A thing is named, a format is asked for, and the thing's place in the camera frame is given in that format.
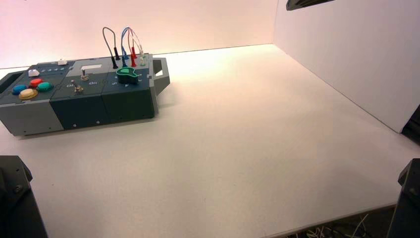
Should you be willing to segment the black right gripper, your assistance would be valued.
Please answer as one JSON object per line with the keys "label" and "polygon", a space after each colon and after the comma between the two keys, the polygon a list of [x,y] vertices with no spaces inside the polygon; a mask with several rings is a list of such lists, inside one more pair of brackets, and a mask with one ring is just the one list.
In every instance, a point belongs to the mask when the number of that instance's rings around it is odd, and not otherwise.
{"label": "black right gripper", "polygon": [[286,3],[286,10],[293,11],[300,8],[305,8],[313,5],[318,5],[334,0],[288,0]]}

